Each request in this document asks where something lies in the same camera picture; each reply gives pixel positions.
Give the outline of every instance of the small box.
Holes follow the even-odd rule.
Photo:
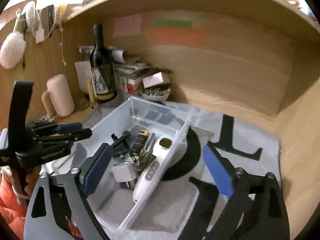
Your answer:
[[[149,88],[153,86],[163,85],[170,83],[170,78],[167,74],[163,72],[159,72],[156,74],[153,74],[151,76],[145,77],[143,80],[143,87]]]

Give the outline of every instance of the screw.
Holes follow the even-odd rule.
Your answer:
[[[236,173],[238,173],[238,174],[244,174],[245,173],[245,170],[244,170],[244,168],[236,168]]]
[[[275,179],[275,178],[276,178],[276,176],[275,176],[272,172],[268,172],[268,173],[267,173],[267,176],[268,176],[268,178],[270,178],[270,179]]]
[[[43,173],[40,174],[40,178],[41,178],[41,179],[44,179],[44,178],[47,177],[47,176],[48,176],[48,173],[47,173],[47,172],[43,172]]]
[[[72,168],[71,169],[71,174],[77,174],[80,171],[78,167]]]

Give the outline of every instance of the battery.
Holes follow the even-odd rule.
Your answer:
[[[146,143],[146,140],[148,138],[149,132],[145,130],[141,130],[134,140],[131,150],[133,152],[133,155],[138,156],[141,149],[143,148],[144,144]]]

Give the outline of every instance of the stack of books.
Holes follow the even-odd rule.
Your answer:
[[[115,63],[114,67],[119,88],[132,95],[137,94],[143,86],[142,79],[154,73],[149,63],[141,61],[130,65]]]

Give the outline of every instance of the pink sticky note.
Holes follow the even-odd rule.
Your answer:
[[[142,15],[134,14],[115,19],[113,37],[141,35]]]

